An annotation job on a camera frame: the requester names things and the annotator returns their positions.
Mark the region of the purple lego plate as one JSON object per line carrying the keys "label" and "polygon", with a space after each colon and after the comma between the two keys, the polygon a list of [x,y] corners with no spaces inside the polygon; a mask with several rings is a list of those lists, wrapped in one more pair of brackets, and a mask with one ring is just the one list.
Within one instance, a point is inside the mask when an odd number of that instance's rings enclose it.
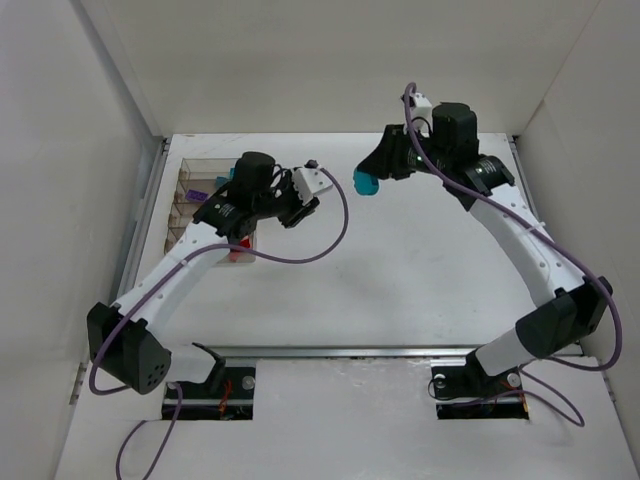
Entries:
{"label": "purple lego plate", "polygon": [[185,200],[192,203],[203,203],[209,197],[207,192],[189,189],[185,194]]}

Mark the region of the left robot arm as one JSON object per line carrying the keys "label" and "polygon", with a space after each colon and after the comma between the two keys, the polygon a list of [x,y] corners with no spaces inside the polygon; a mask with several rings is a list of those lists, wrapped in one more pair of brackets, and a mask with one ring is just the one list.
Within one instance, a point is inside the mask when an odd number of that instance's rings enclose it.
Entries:
{"label": "left robot arm", "polygon": [[314,161],[280,169],[273,157],[246,152],[233,174],[193,214],[181,237],[159,263],[113,304],[96,304],[87,316],[93,393],[98,371],[123,388],[146,395],[164,382],[203,383],[216,364],[203,348],[168,347],[163,331],[205,274],[227,255],[243,251],[259,221],[275,218],[293,228],[311,215],[333,186]]}

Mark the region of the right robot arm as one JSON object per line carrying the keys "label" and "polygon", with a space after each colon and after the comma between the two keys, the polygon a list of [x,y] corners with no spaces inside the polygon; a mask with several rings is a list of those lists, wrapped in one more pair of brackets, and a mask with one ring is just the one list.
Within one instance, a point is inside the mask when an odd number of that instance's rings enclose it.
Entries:
{"label": "right robot arm", "polygon": [[520,274],[534,310],[467,354],[464,365],[433,373],[440,399],[488,395],[517,367],[591,335],[612,288],[553,247],[506,165],[480,152],[477,117],[468,105],[433,106],[418,94],[404,99],[405,122],[386,126],[380,144],[355,168],[354,187],[360,195],[374,195],[382,180],[417,172],[441,177],[445,190],[493,236]]}

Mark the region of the clear bin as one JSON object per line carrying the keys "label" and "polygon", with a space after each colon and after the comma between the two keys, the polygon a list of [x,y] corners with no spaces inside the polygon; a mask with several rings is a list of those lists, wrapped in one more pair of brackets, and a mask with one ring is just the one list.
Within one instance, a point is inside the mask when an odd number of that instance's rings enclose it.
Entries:
{"label": "clear bin", "polygon": [[178,178],[182,181],[229,178],[237,158],[184,158]]}
{"label": "clear bin", "polygon": [[194,213],[200,206],[200,203],[194,202],[173,203],[169,212],[168,227],[185,228],[192,221]]}
{"label": "clear bin", "polygon": [[[250,240],[251,247],[253,247],[255,245],[255,234],[251,233],[248,236],[245,236],[243,239],[246,238]],[[204,222],[191,222],[180,232],[178,232],[176,229],[171,229],[169,231],[169,236],[165,241],[164,254],[180,262],[182,260],[185,260],[190,253],[193,253],[196,250],[200,250],[210,245],[218,244],[228,245],[229,241],[225,236],[219,236],[217,234],[217,230],[214,227]],[[249,248],[245,248],[245,251],[243,251],[233,250],[230,248],[218,248],[201,253],[197,257],[197,260],[210,261],[213,266],[252,263],[255,261],[256,257],[253,253],[248,252],[248,249]],[[229,261],[229,254],[231,252],[238,253],[236,262]]]}
{"label": "clear bin", "polygon": [[175,194],[174,194],[174,201],[176,203],[187,202],[185,200],[185,194],[189,189],[207,192],[209,194],[209,197],[212,196],[223,186],[223,185],[218,186],[215,184],[215,180],[217,177],[218,176],[214,178],[206,178],[206,179],[179,180],[176,186]]}

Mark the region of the aluminium rail front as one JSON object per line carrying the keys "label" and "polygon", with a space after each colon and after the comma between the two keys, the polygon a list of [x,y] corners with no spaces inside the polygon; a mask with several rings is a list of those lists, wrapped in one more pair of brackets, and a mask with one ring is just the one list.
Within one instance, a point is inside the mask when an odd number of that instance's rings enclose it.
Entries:
{"label": "aluminium rail front", "polygon": [[252,359],[367,359],[367,358],[463,358],[475,346],[467,347],[319,347],[319,346],[209,346],[229,358]]}

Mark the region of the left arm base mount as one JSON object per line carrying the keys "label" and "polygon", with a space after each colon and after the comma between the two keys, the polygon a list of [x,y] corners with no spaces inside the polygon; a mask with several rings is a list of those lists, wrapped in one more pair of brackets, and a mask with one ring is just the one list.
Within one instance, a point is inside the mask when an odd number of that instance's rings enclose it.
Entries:
{"label": "left arm base mount", "polygon": [[161,418],[249,421],[253,418],[256,365],[228,360],[200,343],[174,351],[165,379]]}

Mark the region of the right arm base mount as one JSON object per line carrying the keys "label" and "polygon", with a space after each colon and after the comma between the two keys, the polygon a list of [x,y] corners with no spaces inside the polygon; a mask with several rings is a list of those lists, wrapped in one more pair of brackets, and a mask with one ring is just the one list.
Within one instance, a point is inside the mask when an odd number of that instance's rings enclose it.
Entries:
{"label": "right arm base mount", "polygon": [[462,365],[431,369],[428,393],[439,420],[528,420],[522,379],[517,369],[495,377]]}

